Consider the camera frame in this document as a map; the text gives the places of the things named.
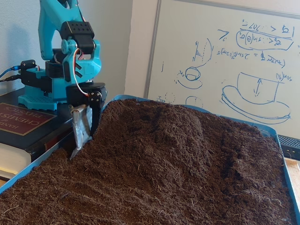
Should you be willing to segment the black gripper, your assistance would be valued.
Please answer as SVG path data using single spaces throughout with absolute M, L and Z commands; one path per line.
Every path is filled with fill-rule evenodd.
M 96 132 L 102 106 L 106 99 L 105 83 L 102 82 L 83 82 L 79 83 L 80 89 L 76 84 L 66 87 L 67 103 L 73 107 L 89 105 L 92 109 L 92 125 L 90 136 Z

